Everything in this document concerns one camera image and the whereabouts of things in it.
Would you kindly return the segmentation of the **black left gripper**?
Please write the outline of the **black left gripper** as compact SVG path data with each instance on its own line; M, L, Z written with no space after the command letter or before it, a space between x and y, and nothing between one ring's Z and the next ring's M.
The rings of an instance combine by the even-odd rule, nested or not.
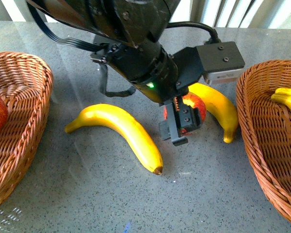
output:
M130 83L135 86L142 94L155 103L164 103L167 111L167 119L159 123L159 133L162 140L170 139L174 146L180 146L188 143L188 139L182 136L182 131L195 131L201 127L201 115L199 109L185 104L181 96L189 92L187 87L177 89L176 82L178 78L165 77L154 78L142 81L141 79L131 80ZM172 100L177 97L176 106Z

